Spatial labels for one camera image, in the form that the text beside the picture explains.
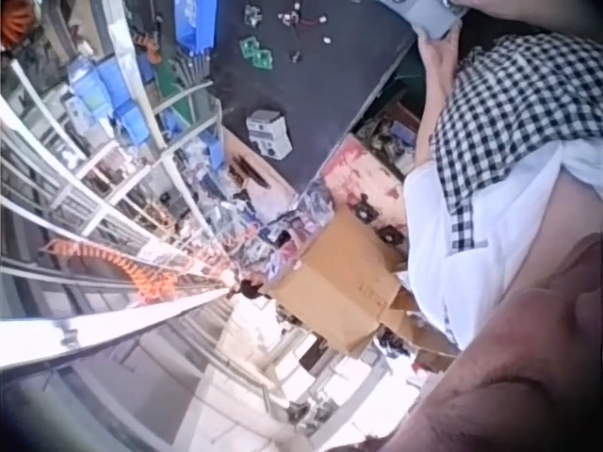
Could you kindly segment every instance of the hand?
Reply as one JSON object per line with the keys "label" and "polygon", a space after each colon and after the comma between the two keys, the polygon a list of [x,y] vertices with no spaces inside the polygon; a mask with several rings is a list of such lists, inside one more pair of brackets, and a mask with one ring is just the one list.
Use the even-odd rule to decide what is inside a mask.
{"label": "hand", "polygon": [[418,50],[425,65],[428,91],[438,89],[446,98],[452,91],[459,60],[461,23],[454,26],[442,40],[430,40],[421,29],[416,29]]}

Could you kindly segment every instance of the phone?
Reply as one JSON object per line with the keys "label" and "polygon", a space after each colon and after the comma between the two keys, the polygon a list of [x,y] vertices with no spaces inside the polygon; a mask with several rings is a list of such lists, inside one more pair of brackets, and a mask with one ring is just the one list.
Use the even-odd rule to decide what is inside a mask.
{"label": "phone", "polygon": [[411,25],[425,31],[432,40],[441,40],[466,13],[466,8],[450,0],[378,0]]}

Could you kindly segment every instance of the electronic component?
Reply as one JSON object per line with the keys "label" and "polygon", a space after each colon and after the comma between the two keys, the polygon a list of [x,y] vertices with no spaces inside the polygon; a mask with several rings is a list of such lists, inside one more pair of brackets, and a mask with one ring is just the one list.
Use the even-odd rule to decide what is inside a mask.
{"label": "electronic component", "polygon": [[379,217],[377,209],[368,203],[368,196],[366,193],[362,193],[360,195],[360,201],[356,204],[351,204],[350,209],[354,212],[354,215],[365,224],[372,223]]}
{"label": "electronic component", "polygon": [[265,157],[282,160],[293,150],[285,117],[278,111],[255,111],[247,119],[247,130],[250,142]]}
{"label": "electronic component", "polygon": [[383,242],[393,247],[401,245],[404,241],[404,235],[392,225],[383,226],[377,231],[377,235]]}

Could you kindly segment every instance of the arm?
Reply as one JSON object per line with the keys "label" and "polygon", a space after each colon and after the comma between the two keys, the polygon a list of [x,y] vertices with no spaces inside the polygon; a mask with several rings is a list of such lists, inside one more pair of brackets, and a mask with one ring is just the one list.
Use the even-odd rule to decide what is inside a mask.
{"label": "arm", "polygon": [[421,125],[416,136],[415,168],[433,159],[430,139],[435,125],[452,92],[458,62],[460,25],[443,40],[431,41],[422,30],[417,30],[418,48],[425,65],[427,97]]}

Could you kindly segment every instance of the white shirt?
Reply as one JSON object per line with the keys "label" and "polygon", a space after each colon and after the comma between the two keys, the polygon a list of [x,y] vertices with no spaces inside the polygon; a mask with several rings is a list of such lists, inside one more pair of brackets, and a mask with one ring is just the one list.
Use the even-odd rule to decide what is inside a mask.
{"label": "white shirt", "polygon": [[507,179],[475,193],[476,248],[450,254],[450,215],[434,161],[404,184],[409,277],[426,318],[449,325],[464,349],[484,325],[526,258],[562,169],[603,197],[603,140],[548,143],[518,162]]}

